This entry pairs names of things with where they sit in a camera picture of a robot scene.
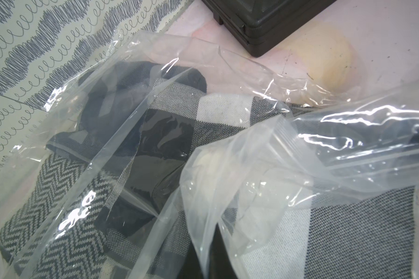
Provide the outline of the clear plastic vacuum bag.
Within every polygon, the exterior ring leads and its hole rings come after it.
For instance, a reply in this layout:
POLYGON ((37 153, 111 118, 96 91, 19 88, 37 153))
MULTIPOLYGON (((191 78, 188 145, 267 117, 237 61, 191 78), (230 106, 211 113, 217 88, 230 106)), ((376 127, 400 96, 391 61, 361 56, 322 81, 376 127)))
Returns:
POLYGON ((0 279, 419 279, 419 79, 334 95, 140 32, 0 182, 0 279))

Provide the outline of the black white checkered blanket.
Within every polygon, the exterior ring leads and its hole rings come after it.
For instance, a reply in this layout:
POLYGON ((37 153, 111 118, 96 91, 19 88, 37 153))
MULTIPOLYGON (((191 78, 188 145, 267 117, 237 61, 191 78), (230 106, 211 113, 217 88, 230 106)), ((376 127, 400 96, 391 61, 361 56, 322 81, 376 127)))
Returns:
POLYGON ((112 278, 412 279, 419 187, 419 81, 325 110, 207 95, 181 116, 157 83, 116 132, 135 157, 110 228, 112 278), (224 151, 217 205, 198 204, 198 148, 224 151))

